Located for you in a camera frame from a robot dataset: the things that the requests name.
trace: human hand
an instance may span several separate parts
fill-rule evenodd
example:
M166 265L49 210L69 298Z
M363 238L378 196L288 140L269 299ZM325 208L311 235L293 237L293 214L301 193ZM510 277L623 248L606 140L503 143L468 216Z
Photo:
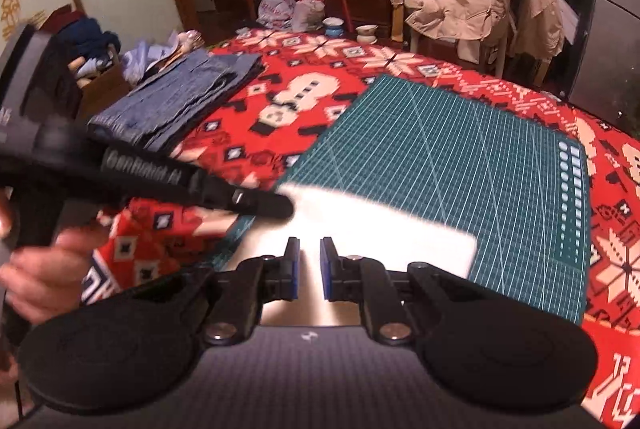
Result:
M0 192L0 237L9 234L11 225L11 208L4 192ZM10 261L0 266L6 301L34 325L74 310L80 304L90 256L107 240L106 229L95 223L65 229L51 247L15 250ZM13 382L16 377L17 364L12 360L9 371L0 371L0 383Z

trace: plastic bag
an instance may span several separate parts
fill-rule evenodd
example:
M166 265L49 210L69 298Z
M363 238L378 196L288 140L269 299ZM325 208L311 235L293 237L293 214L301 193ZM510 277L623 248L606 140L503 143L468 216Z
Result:
M295 4L293 0L262 0L258 6L257 21L276 30L289 28Z
M320 1L304 0L296 3L291 19L291 30L306 32L318 30L324 19L324 3Z

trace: dark blue cloth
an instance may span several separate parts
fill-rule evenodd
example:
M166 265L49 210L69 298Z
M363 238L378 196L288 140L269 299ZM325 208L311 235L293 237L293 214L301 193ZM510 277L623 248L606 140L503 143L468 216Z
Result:
M120 40L115 33L103 32L98 21L82 17L60 30L56 35L69 47L70 58L97 59L108 55L108 46L113 44L120 51Z
M209 56L196 50L94 116L89 128L99 136L169 151L261 69L257 54Z

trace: wooden drawer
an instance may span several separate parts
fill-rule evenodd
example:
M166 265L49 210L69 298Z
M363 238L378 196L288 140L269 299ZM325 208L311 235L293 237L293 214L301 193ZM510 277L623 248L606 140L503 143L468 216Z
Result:
M347 0L351 19L365 24L391 25L391 1L389 0ZM342 0L324 0L324 14L327 17L341 17Z

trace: metal bolt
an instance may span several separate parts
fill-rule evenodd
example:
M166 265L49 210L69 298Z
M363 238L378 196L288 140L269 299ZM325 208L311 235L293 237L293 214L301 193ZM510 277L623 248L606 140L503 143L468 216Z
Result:
M380 335L390 341L401 341L411 335L411 328L402 323L387 323L380 328Z
M237 332L238 329L229 323L213 323L205 329L205 334L211 342L226 341L236 335Z

